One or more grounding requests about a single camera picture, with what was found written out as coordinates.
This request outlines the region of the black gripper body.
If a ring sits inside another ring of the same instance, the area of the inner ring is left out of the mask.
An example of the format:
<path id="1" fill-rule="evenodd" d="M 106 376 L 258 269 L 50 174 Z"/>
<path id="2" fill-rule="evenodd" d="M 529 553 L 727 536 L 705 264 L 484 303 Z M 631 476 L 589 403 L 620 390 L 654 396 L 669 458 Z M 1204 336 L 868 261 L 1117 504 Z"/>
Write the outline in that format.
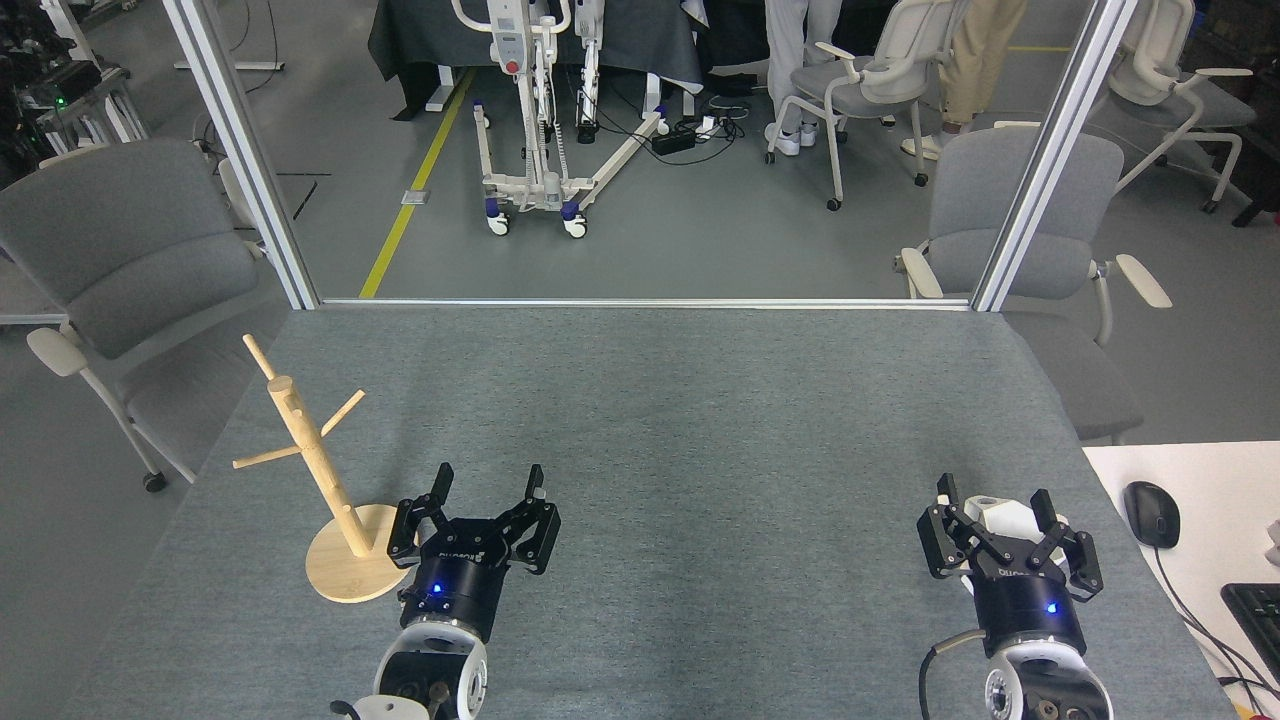
<path id="1" fill-rule="evenodd" d="M 399 593 L 399 625 L 449 618 L 489 641 L 511 556 L 500 524 L 456 518 L 422 542 L 420 555 L 413 583 Z"/>
<path id="2" fill-rule="evenodd" d="M 1014 641 L 1050 635 L 1084 653 L 1087 644 L 1065 582 L 1062 570 L 1051 562 L 1042 571 L 1025 571 L 978 559 L 972 585 L 986 655 Z"/>

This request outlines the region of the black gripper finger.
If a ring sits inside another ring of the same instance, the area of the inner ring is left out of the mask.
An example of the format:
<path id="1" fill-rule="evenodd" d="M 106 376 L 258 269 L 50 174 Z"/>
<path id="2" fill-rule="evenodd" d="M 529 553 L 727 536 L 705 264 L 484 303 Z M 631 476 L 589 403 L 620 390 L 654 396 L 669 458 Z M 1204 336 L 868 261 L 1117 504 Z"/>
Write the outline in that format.
<path id="1" fill-rule="evenodd" d="M 530 565 L 534 575 L 547 571 L 561 528 L 558 507 L 547 501 L 544 480 L 541 464 L 532 464 L 524 500 L 497 519 L 509 560 Z"/>
<path id="2" fill-rule="evenodd" d="M 969 518 L 954 501 L 957 486 L 954 474 L 937 482 L 934 503 L 918 519 L 918 534 L 931 575 L 946 578 L 975 555 L 988 555 L 1001 564 L 1001 548 L 978 520 Z"/>
<path id="3" fill-rule="evenodd" d="M 1042 539 L 1030 553 L 1030 569 L 1042 570 L 1050 561 L 1051 553 L 1062 550 L 1068 561 L 1070 585 L 1083 592 L 1083 594 L 1071 593 L 1071 597 L 1080 602 L 1096 597 L 1105 584 L 1093 537 L 1087 532 L 1071 529 L 1066 521 L 1059 519 L 1047 489 L 1033 493 L 1030 509 L 1042 533 Z"/>
<path id="4" fill-rule="evenodd" d="M 396 505 L 388 539 L 388 557 L 397 568 L 408 569 L 420 562 L 419 530 L 422 521 L 430 520 L 436 529 L 443 527 L 445 532 L 452 532 L 451 520 L 443 512 L 443 506 L 453 478 L 452 465 L 442 462 L 429 492 L 417 498 L 403 498 Z"/>

